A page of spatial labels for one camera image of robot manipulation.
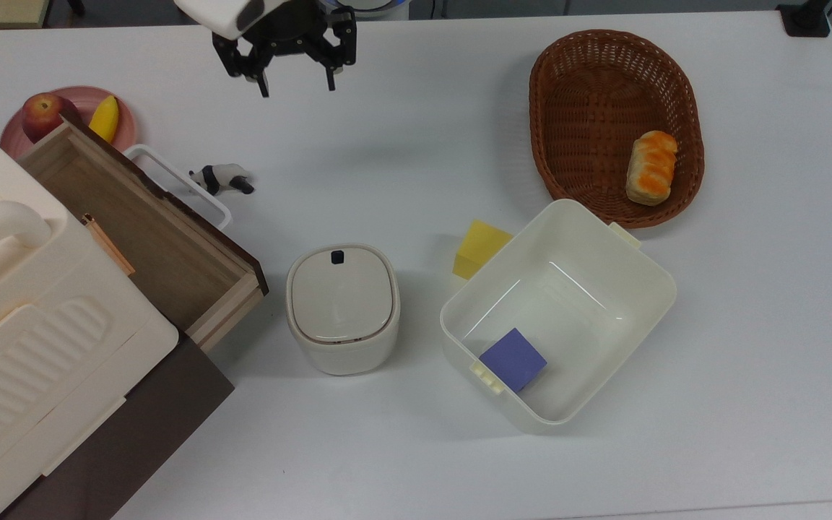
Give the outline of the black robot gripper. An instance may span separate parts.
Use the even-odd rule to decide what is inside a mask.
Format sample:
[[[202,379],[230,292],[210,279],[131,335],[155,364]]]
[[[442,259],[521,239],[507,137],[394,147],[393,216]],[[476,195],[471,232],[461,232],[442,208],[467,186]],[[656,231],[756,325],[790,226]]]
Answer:
[[[251,44],[248,55],[242,55],[237,40],[217,33],[212,33],[212,47],[228,75],[254,82],[263,98],[270,96],[267,55],[318,53],[315,60],[326,70],[331,92],[336,75],[357,59],[356,16],[347,6],[326,12],[317,1],[250,1],[240,11],[240,38]]]

